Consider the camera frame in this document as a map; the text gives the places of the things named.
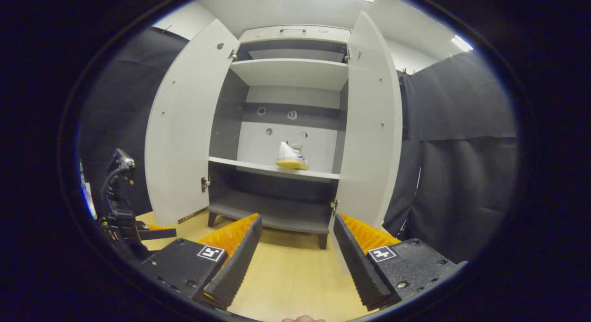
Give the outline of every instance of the cabinet door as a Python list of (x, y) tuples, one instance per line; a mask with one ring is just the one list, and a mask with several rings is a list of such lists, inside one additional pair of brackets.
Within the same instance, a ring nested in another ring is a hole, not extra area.
[(336, 198), (340, 211), (379, 228), (400, 160), (400, 87), (390, 49), (367, 13), (357, 17), (348, 48), (349, 103)]
[(166, 225), (209, 205), (209, 139), (217, 99), (239, 42), (217, 19), (179, 53), (154, 98), (145, 140), (150, 203)]

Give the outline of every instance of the finger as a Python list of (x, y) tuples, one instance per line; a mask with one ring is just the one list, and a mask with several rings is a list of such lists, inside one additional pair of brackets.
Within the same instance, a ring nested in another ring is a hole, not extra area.
[(302, 315), (296, 318), (295, 322), (314, 322), (314, 319), (308, 315)]

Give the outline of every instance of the cabinet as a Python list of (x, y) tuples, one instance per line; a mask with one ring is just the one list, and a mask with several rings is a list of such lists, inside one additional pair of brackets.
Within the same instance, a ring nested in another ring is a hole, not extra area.
[[(318, 234), (324, 248), (333, 200), (381, 225), (402, 128), (397, 72), (366, 13), (351, 31), (276, 26), (240, 41), (215, 20), (175, 59), (154, 99), (150, 202), (162, 225), (205, 207), (210, 225), (216, 214), (259, 212), (264, 226)], [(310, 170), (275, 166), (282, 140), (302, 143)]]

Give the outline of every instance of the cabinet handle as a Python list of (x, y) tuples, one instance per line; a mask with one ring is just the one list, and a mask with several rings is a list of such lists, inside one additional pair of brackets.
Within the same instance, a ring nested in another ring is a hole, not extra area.
[(302, 32), (306, 32), (306, 29), (299, 29), (299, 28), (292, 28), (292, 29), (281, 29), (279, 32), (283, 32), (285, 30), (301, 30)]

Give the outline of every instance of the sneaker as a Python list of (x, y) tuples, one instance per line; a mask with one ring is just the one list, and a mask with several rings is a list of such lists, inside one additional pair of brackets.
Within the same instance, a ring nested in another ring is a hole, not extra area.
[(290, 147), (285, 142), (281, 142), (281, 146), (279, 147), (279, 156), (277, 156), (277, 166), (282, 168), (289, 168), (289, 169), (303, 169), (307, 170), (310, 169), (308, 167), (308, 161), (304, 156), (302, 156), (302, 149), (301, 145), (297, 145), (297, 150), (293, 147)]

